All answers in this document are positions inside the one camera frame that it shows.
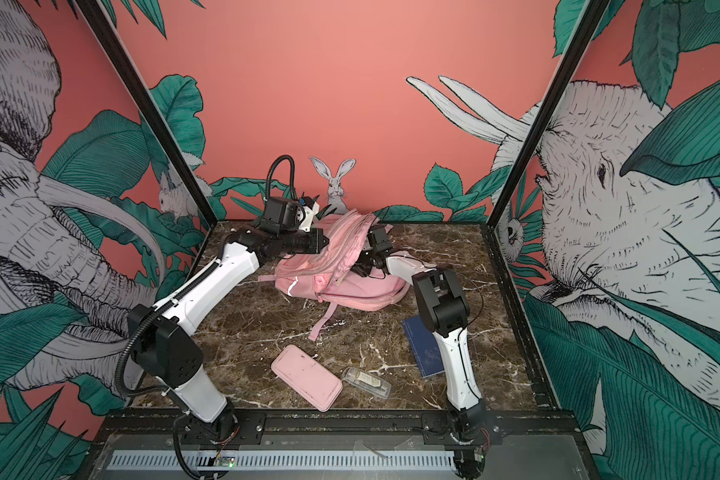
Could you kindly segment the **pink student backpack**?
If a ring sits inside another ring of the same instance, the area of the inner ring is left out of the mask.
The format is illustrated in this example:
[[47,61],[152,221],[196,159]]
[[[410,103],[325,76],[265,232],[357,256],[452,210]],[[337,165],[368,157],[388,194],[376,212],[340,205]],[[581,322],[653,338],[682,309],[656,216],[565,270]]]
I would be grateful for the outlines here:
[[259,282],[272,282],[289,297],[326,303],[328,309],[313,326],[309,339],[315,341],[339,306],[378,311],[400,301],[410,284],[377,267],[362,276],[352,271],[365,248],[367,235],[379,225],[373,214],[355,210],[331,214],[317,222],[329,239],[318,255],[297,254],[280,261],[272,275],[260,275]]

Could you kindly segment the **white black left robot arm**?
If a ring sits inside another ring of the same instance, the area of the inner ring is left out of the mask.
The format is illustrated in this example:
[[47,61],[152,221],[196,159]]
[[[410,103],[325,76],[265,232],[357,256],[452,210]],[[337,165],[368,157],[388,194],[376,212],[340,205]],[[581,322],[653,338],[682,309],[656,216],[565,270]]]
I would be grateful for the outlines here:
[[329,245],[320,228],[269,233],[253,227],[230,233],[215,259],[170,295],[128,313],[129,338],[115,367],[119,394],[162,389],[203,423],[216,422],[229,401],[210,380],[193,340],[210,311],[242,280],[271,259],[316,255]]

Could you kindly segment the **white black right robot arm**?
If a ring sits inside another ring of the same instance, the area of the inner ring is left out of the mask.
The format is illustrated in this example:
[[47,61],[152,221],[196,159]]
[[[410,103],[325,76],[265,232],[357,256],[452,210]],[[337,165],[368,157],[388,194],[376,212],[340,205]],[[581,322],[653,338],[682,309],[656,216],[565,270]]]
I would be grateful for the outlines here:
[[481,415],[485,402],[477,386],[468,349],[470,307],[457,273],[405,251],[364,250],[355,266],[363,273],[377,269],[407,282],[414,291],[419,317],[433,334],[444,367],[451,410],[466,418]]

